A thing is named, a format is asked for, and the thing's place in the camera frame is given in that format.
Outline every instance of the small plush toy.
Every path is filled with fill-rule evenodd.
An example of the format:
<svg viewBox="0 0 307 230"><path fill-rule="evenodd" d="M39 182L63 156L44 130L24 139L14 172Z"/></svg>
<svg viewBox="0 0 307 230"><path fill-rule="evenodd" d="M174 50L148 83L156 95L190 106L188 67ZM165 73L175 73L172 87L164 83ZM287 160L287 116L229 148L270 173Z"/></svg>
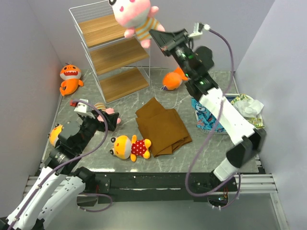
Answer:
<svg viewBox="0 0 307 230"><path fill-rule="evenodd" d="M59 89L62 96L72 94L79 86L82 87L84 85L83 81L80 80L81 74L81 70L74 65L69 64L64 66L59 74L64 80Z"/></svg>
<svg viewBox="0 0 307 230"><path fill-rule="evenodd" d="M62 131L63 125L56 124L54 129L48 134L50 144L55 147L59 140L59 133Z"/></svg>
<svg viewBox="0 0 307 230"><path fill-rule="evenodd" d="M116 21L126 27L125 38L136 34L143 48L151 44L151 29L165 31L164 27L154 18L158 13L157 6L151 7L150 0L109 0Z"/></svg>
<svg viewBox="0 0 307 230"><path fill-rule="evenodd" d="M114 114L115 113L114 109L106 108L106 106L105 106L105 104L103 102L98 102L94 106L95 106L96 109L100 109L102 111L105 111L107 114ZM98 119L98 121L104 121L101 116L99 116L97 119ZM117 119L117 124L119 124L120 122L121 122L121 119L118 118Z"/></svg>
<svg viewBox="0 0 307 230"><path fill-rule="evenodd" d="M152 143L148 139L137 140L136 135L133 135L132 140L130 140L127 136L120 136L111 138L111 142L114 143L114 148L110 150L110 153L123 160L130 157L135 162L137 156L142 156L145 159L150 158L148 149Z"/></svg>
<svg viewBox="0 0 307 230"><path fill-rule="evenodd" d="M187 81L188 78L185 76L184 72L180 67L178 67L174 72L166 74L163 79L163 90L171 91L179 88L183 81Z"/></svg>

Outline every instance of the white plastic bag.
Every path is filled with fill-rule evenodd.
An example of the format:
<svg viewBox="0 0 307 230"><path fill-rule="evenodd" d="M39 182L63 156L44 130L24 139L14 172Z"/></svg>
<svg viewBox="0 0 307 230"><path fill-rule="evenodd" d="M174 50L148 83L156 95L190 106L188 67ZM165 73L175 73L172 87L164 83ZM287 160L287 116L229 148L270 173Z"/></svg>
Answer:
<svg viewBox="0 0 307 230"><path fill-rule="evenodd" d="M258 100L243 100L237 101L234 104L234 108L239 111L243 117L256 118L262 111L264 104Z"/></svg>

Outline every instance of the pink stuffed toy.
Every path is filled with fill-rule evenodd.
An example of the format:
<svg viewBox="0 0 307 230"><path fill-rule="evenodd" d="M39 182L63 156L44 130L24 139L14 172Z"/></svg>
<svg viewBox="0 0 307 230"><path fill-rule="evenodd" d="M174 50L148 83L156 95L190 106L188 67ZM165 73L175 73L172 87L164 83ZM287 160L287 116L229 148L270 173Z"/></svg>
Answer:
<svg viewBox="0 0 307 230"><path fill-rule="evenodd" d="M105 104L103 102L98 102L95 105L95 108L100 109L102 111L105 111L107 114L113 114L115 113L114 109L112 108L106 108ZM98 121L104 121L103 118L101 116L99 116ZM121 122L120 118L117 118L117 124L119 124Z"/></svg>
<svg viewBox="0 0 307 230"><path fill-rule="evenodd" d="M151 29L165 31L164 27L154 18L158 13L157 6L151 7L150 0L109 0L116 21L126 27L125 38L136 34L143 48L149 48Z"/></svg>

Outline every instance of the folded brown towel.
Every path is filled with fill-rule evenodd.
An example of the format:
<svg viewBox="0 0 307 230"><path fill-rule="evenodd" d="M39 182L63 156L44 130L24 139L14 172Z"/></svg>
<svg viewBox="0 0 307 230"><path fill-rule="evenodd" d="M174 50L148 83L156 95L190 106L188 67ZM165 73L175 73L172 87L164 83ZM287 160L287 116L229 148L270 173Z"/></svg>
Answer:
<svg viewBox="0 0 307 230"><path fill-rule="evenodd" d="M172 154L192 141L177 111L165 109L155 98L139 109L136 115L140 133L152 142L150 152L154 157Z"/></svg>

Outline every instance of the striped shirt on toy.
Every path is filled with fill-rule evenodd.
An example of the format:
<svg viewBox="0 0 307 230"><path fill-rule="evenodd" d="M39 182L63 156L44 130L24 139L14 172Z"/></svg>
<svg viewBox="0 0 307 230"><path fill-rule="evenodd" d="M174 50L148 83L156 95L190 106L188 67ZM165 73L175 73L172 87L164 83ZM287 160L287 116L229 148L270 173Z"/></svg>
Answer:
<svg viewBox="0 0 307 230"><path fill-rule="evenodd" d="M140 41L151 39L151 35L149 34L150 30L157 30L160 25L159 21L155 18L147 17L147 20L141 24L140 26L135 27L135 34Z"/></svg>

